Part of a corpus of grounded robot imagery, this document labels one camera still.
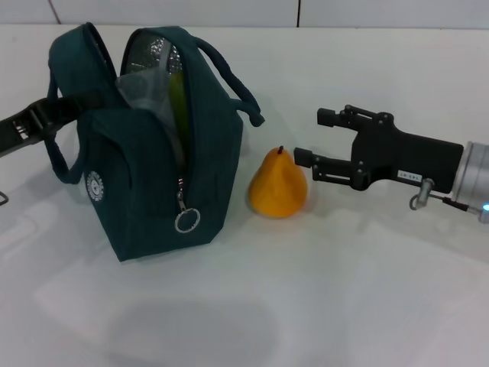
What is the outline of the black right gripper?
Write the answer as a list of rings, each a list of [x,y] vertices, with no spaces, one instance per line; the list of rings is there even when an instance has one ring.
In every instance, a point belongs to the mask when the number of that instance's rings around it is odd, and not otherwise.
[[[434,190],[450,193],[464,147],[460,144],[402,132],[388,112],[371,112],[352,105],[336,112],[320,108],[317,123],[358,132],[351,161],[327,158],[294,148],[296,165],[310,168],[314,181],[366,190],[379,180],[394,180],[419,187],[429,178]]]

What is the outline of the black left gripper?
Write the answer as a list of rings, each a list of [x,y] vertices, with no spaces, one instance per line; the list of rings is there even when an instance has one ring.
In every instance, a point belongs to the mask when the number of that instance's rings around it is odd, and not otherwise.
[[[33,102],[18,114],[0,121],[0,157],[35,145],[84,112],[104,106],[105,99],[98,91]]]

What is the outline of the yellow pear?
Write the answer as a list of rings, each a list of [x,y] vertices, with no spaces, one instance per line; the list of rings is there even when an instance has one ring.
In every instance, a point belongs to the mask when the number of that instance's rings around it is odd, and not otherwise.
[[[283,145],[267,153],[248,188],[253,211],[275,219],[299,212],[307,196],[306,176]]]

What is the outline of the dark teal insulated lunch bag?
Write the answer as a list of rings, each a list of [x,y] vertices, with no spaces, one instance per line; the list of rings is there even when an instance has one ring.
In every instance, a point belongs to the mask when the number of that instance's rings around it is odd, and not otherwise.
[[[98,91],[105,106],[76,122],[79,153],[68,165],[53,135],[45,140],[53,172],[83,182],[120,261],[211,242],[222,229],[241,150],[242,114],[262,125],[261,109],[209,43],[180,27],[141,28],[115,69],[93,24],[51,45],[47,98]],[[129,106],[116,86],[125,74],[160,67],[183,71],[190,150],[178,158],[158,119]]]

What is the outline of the green cucumber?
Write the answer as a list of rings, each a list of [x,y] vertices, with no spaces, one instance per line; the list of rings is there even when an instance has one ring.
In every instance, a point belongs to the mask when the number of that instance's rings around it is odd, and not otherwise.
[[[180,137],[183,151],[185,155],[188,155],[190,150],[190,133],[183,71],[170,74],[169,97],[176,130]]]

